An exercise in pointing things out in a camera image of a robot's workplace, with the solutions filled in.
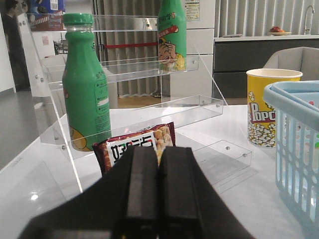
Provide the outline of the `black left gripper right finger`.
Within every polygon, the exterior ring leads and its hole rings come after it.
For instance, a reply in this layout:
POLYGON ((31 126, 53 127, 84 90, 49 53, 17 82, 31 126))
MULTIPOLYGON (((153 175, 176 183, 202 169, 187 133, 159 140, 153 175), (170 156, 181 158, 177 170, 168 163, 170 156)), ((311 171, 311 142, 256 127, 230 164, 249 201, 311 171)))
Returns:
POLYGON ((161 239, 251 239, 208 182, 191 148, 167 147, 159 166, 161 239))

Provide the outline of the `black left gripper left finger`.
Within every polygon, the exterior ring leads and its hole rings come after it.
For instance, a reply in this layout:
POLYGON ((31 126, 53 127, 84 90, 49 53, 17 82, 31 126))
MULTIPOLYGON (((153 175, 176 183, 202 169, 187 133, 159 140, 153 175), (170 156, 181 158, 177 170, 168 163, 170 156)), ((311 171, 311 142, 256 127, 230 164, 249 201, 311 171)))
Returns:
POLYGON ((29 221, 20 239, 155 239, 158 159, 129 147, 96 183, 29 221))

